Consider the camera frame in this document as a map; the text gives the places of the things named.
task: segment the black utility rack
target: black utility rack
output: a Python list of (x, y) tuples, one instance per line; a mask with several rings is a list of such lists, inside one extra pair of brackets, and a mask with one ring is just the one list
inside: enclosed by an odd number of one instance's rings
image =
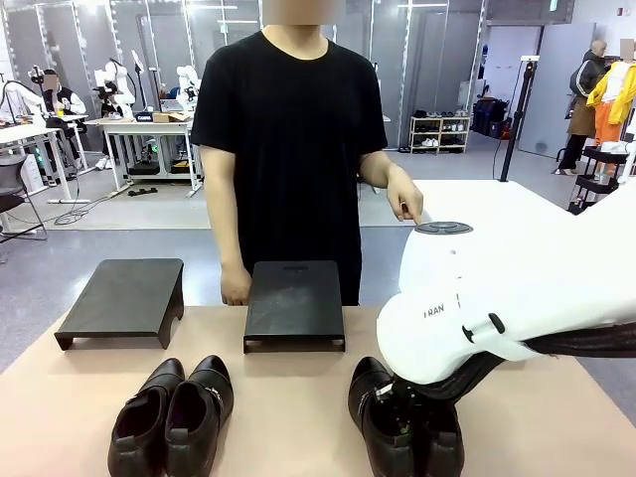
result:
[[(596, 195), (608, 195), (618, 189), (618, 170), (619, 166), (624, 165), (627, 162), (627, 154), (610, 154), (608, 152), (600, 152), (596, 147), (586, 147), (583, 151), (583, 156), (587, 157), (587, 166), (582, 176), (578, 176), (576, 179), (576, 185), (578, 192), (575, 195), (575, 199), (569, 203), (567, 210), (576, 216), (583, 212), (588, 207), (593, 206), (598, 202), (598, 199), (594, 201), (588, 201), (589, 193)], [(600, 184), (594, 178), (594, 172), (598, 164), (613, 164), (616, 166), (614, 170), (614, 176), (610, 177), (608, 184)]]

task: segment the shoe rack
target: shoe rack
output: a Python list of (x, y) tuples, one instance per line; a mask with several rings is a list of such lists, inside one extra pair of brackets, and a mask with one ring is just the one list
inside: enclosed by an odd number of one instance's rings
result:
[[(463, 126), (462, 131), (445, 130), (446, 126), (459, 127)], [(420, 126), (425, 126), (430, 130), (417, 132)], [(415, 117), (410, 119), (408, 147), (411, 154), (424, 152), (466, 152), (466, 143), (468, 141), (468, 130), (470, 127), (470, 117), (453, 116), (453, 117)], [(436, 140), (438, 145), (424, 146), (421, 143), (427, 139)]]

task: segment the beige table surface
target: beige table surface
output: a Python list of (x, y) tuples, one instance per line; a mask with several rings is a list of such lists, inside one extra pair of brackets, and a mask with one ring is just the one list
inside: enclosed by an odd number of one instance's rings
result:
[[(244, 356), (244, 308), (187, 308), (167, 351), (93, 342), (64, 353), (52, 335), (58, 322), (0, 377), (0, 476), (107, 476), (115, 417), (149, 373), (169, 357), (189, 373), (215, 353), (236, 405), (213, 476), (371, 477), (347, 390), (358, 361), (380, 355), (377, 313), (346, 310), (345, 355)], [(463, 477), (636, 475), (636, 430), (574, 359), (502, 366), (459, 413)]]

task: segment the black leather shoe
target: black leather shoe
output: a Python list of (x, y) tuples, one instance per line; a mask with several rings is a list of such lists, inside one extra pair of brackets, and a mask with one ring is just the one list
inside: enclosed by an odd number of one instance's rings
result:
[(349, 414), (365, 438), (375, 477), (414, 477), (412, 429), (399, 428), (394, 408), (374, 396), (391, 380), (378, 360), (364, 358), (349, 387)]
[(179, 385), (168, 411), (166, 473), (208, 477), (221, 428), (235, 404), (230, 375), (218, 356), (204, 359)]
[(428, 400), (415, 411), (413, 449), (419, 477), (459, 477), (464, 443), (452, 402)]
[(174, 358), (163, 362), (123, 407), (110, 437), (108, 471), (112, 477), (156, 477), (163, 472), (163, 430), (170, 399), (184, 380)]

